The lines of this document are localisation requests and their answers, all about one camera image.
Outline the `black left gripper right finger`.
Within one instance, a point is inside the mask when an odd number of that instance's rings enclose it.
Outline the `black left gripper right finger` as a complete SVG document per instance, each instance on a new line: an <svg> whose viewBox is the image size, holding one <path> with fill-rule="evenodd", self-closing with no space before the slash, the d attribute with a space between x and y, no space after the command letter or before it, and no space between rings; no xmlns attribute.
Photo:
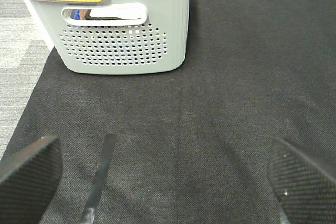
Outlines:
<svg viewBox="0 0 336 224"><path fill-rule="evenodd" d="M335 223L335 166L287 139L274 139L268 180L280 223Z"/></svg>

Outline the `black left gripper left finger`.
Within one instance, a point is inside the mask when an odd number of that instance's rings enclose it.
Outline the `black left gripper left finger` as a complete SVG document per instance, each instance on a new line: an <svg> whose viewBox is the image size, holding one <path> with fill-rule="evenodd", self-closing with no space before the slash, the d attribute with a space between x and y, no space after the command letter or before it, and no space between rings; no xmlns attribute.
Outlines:
<svg viewBox="0 0 336 224"><path fill-rule="evenodd" d="M1 161L1 223L39 223L61 177L56 136L42 137Z"/></svg>

